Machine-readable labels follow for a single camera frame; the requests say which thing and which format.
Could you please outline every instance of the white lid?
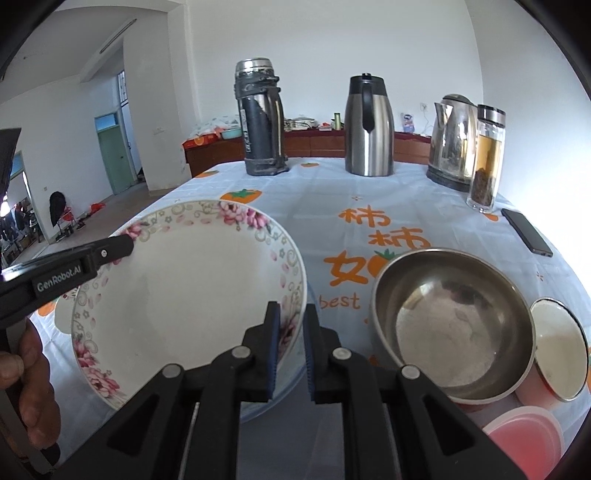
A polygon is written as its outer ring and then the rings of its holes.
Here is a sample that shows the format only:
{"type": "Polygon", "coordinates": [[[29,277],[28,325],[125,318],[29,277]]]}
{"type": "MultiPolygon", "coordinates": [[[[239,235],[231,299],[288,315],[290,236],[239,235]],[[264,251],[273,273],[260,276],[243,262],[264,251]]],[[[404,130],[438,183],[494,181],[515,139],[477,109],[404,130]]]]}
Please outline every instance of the white lid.
{"type": "Polygon", "coordinates": [[[556,396],[573,400],[587,380],[587,343],[578,321],[560,302],[539,299],[531,306],[538,370],[556,396]]]}

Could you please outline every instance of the ceiling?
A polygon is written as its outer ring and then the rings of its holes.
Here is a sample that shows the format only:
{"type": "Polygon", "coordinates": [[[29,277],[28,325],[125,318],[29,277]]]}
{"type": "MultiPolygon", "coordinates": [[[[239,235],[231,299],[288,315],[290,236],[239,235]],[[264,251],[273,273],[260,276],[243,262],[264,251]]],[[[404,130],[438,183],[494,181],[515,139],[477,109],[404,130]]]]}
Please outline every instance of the ceiling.
{"type": "Polygon", "coordinates": [[[88,59],[130,17],[145,10],[87,7],[51,14],[27,39],[0,83],[0,103],[80,73],[88,59]]]}
{"type": "Polygon", "coordinates": [[[94,77],[114,77],[124,69],[123,47],[113,53],[94,77]]]}

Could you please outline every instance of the tablecloth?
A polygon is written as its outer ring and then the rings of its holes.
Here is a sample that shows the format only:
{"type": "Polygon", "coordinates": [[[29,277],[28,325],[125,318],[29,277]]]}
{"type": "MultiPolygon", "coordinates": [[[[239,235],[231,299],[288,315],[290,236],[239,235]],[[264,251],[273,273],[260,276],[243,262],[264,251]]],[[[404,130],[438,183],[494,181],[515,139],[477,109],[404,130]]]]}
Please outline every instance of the tablecloth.
{"type": "MultiPolygon", "coordinates": [[[[246,175],[243,162],[226,163],[165,195],[137,218],[176,202],[232,199],[272,216],[290,233],[321,307],[323,325],[344,346],[372,358],[368,307],[374,277],[393,255],[425,247],[455,248],[477,255],[504,272],[528,304],[560,300],[591,333],[591,300],[557,250],[534,255],[500,212],[483,215],[466,206],[463,193],[431,182],[426,167],[395,164],[391,177],[364,178],[345,172],[342,158],[292,158],[277,177],[246,175]]],[[[504,199],[497,202],[500,210],[504,199]]],[[[68,335],[53,314],[33,315],[51,363],[51,381],[63,415],[60,446],[71,455],[112,414],[78,370],[68,335]]],[[[480,426],[519,406],[514,395],[472,419],[480,426]]],[[[589,407],[587,388],[553,413],[570,444],[589,407]]],[[[240,479],[343,478],[342,427],[338,406],[315,406],[302,381],[286,399],[241,428],[240,479]]]]}

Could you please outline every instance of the black thermos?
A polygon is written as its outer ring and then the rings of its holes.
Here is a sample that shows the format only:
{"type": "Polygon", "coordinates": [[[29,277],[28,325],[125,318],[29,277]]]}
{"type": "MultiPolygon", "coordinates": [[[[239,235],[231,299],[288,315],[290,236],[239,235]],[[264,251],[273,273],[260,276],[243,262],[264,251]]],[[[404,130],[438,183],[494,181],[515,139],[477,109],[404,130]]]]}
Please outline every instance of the black thermos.
{"type": "Polygon", "coordinates": [[[285,165],[283,106],[269,59],[248,59],[236,64],[234,93],[242,125],[246,173],[277,175],[285,165]]]}

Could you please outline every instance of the white wall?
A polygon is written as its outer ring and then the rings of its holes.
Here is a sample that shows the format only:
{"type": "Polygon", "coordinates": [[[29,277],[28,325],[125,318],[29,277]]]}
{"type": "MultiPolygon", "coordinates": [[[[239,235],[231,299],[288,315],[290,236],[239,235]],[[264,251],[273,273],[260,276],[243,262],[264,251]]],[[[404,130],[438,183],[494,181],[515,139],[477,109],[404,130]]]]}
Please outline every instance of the white wall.
{"type": "Polygon", "coordinates": [[[560,250],[591,293],[591,257],[584,251],[589,97],[552,38],[514,0],[466,3],[478,41],[484,100],[507,112],[500,191],[560,250]]]}
{"type": "Polygon", "coordinates": [[[22,178],[22,173],[19,173],[19,175],[10,181],[6,194],[8,195],[7,201],[10,205],[10,208],[13,208],[14,205],[20,202],[22,199],[29,197],[29,194],[27,193],[27,186],[25,185],[25,181],[22,178]]]}
{"type": "Polygon", "coordinates": [[[202,120],[236,113],[236,62],[269,57],[286,117],[345,112],[349,78],[384,77],[396,129],[402,112],[447,93],[482,101],[478,50],[463,0],[189,0],[202,120]]]}
{"type": "Polygon", "coordinates": [[[137,143],[135,142],[134,126],[131,122],[131,112],[129,111],[128,103],[121,107],[121,113],[123,115],[123,122],[125,124],[125,133],[127,134],[127,141],[129,142],[129,152],[131,153],[131,159],[134,162],[134,169],[137,173],[142,168],[142,162],[139,158],[137,143]]]}
{"type": "Polygon", "coordinates": [[[166,14],[150,12],[124,39],[125,78],[135,140],[150,190],[191,178],[185,163],[166,14]]]}
{"type": "Polygon", "coordinates": [[[167,19],[173,85],[177,99],[178,117],[181,122],[181,134],[185,140],[199,121],[193,27],[189,6],[179,5],[168,13],[167,19]]]}
{"type": "Polygon", "coordinates": [[[17,151],[27,172],[37,219],[51,237],[49,196],[66,195],[75,215],[112,195],[95,130],[96,116],[116,110],[113,79],[48,83],[0,105],[0,128],[21,127],[17,151]]]}

